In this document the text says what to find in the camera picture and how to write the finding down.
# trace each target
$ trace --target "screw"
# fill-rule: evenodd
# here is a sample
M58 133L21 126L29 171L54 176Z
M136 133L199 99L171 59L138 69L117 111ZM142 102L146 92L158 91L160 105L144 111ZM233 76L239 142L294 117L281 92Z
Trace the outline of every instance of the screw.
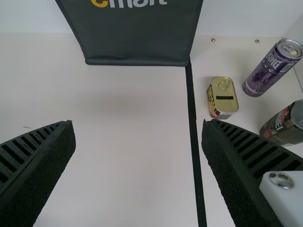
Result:
M294 187L294 180L283 172L272 172L269 175L269 179L280 188L290 189Z

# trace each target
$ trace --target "black foam pad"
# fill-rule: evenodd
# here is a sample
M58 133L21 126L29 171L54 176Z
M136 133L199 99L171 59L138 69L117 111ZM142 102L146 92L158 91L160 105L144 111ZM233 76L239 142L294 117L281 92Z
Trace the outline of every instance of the black foam pad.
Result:
M31 227L76 148L71 121L0 145L0 227Z
M303 170L303 159L257 134L204 121L202 148L237 227L282 227L259 190L269 171Z

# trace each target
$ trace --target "aluminum can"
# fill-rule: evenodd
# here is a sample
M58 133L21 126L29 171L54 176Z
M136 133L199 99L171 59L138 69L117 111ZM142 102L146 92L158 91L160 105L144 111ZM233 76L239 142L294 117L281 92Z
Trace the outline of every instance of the aluminum can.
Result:
M302 44L292 39L281 39L243 83L243 91L252 97L261 96L302 57Z

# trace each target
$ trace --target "can top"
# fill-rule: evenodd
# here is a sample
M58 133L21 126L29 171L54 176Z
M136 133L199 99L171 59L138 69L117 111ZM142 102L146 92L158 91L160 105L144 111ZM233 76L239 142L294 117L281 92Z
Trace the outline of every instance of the can top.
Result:
M303 99L295 102L290 113L290 118L292 119L295 126L303 130Z
M303 56L303 45L292 39L281 39L277 43L279 52L289 59L299 59Z
M239 109L233 81L227 77L212 79L214 105L221 113L234 113Z

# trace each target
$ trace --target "white wall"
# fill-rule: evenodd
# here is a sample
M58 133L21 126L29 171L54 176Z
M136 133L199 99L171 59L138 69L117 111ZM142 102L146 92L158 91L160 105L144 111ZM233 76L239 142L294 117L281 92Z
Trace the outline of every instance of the white wall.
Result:
M197 33L282 36L302 14L303 0L204 0ZM55 0L1 0L1 32L70 33L71 29Z
M296 21L283 37L297 40L303 44L303 16ZM303 90L303 60L294 66L294 71Z

